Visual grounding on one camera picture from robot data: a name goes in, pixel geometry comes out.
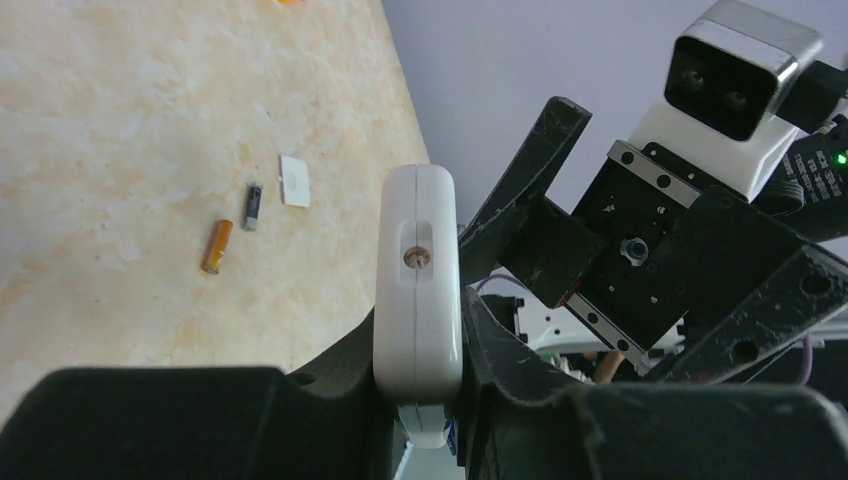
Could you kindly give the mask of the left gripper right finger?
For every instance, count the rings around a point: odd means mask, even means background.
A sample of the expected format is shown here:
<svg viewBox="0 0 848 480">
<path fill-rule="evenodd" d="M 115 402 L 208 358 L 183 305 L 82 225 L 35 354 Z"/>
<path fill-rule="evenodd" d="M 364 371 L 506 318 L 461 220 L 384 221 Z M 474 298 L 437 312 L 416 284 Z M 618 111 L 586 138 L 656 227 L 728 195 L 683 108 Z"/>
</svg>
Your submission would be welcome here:
<svg viewBox="0 0 848 480">
<path fill-rule="evenodd" d="M 847 419 L 791 386 L 580 382 L 462 295 L 470 479 L 843 479 Z"/>
</svg>

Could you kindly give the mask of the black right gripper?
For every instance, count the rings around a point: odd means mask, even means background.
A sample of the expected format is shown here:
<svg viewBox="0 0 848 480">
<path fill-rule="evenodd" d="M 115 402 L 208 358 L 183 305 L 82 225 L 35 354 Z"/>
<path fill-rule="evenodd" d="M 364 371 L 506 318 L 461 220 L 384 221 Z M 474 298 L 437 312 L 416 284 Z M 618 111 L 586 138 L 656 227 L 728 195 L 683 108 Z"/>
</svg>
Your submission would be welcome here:
<svg viewBox="0 0 848 480">
<path fill-rule="evenodd" d="M 656 383 L 722 383 L 847 308 L 845 260 L 801 247 L 657 143 L 616 143 L 562 211 L 545 194 L 591 118 L 566 97 L 546 102 L 458 237 L 461 285 L 504 256 L 538 300 L 569 308 L 611 347 L 642 355 L 676 330 L 683 350 L 649 371 Z"/>
</svg>

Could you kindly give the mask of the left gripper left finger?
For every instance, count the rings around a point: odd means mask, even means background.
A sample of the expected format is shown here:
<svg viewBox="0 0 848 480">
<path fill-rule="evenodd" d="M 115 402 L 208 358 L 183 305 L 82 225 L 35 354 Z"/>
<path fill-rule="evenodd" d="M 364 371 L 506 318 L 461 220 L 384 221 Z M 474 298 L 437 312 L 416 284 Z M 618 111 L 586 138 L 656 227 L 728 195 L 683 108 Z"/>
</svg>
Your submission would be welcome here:
<svg viewBox="0 0 848 480">
<path fill-rule="evenodd" d="M 74 368 L 1 432 L 5 479 L 389 479 L 393 420 L 364 320 L 292 372 Z"/>
</svg>

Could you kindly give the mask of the white remote control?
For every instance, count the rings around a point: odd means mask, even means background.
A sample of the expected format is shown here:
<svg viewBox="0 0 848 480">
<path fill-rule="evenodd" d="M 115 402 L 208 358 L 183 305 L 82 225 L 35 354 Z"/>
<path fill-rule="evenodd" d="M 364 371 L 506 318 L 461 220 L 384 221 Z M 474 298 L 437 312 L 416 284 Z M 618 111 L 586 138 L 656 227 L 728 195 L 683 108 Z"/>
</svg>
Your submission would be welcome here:
<svg viewBox="0 0 848 480">
<path fill-rule="evenodd" d="M 441 166 L 387 175 L 376 267 L 373 375 L 410 443 L 448 438 L 463 377 L 455 187 Z"/>
</svg>

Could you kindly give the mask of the white battery cover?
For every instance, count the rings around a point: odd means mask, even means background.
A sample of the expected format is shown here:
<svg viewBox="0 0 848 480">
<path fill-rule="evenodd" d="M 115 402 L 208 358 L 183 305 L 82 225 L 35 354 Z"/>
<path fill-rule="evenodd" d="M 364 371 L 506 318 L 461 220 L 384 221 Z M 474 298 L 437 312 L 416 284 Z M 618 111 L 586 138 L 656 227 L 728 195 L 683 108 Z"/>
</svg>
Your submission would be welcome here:
<svg viewBox="0 0 848 480">
<path fill-rule="evenodd" d="M 311 203 L 311 181 L 307 164 L 286 155 L 279 156 L 279 183 L 285 205 L 308 208 Z"/>
</svg>

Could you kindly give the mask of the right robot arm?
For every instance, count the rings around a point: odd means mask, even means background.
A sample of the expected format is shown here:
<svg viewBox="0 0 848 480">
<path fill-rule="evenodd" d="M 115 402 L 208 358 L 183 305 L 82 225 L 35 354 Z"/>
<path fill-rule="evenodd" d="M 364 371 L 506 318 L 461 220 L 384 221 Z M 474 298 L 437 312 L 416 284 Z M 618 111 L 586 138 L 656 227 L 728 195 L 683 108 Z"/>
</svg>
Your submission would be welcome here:
<svg viewBox="0 0 848 480">
<path fill-rule="evenodd" d="M 617 350 L 650 382 L 725 381 L 847 307 L 847 263 L 663 146 L 609 149 L 578 205 L 547 191 L 590 120 L 550 98 L 460 237 L 461 277 L 524 290 L 543 353 Z"/>
</svg>

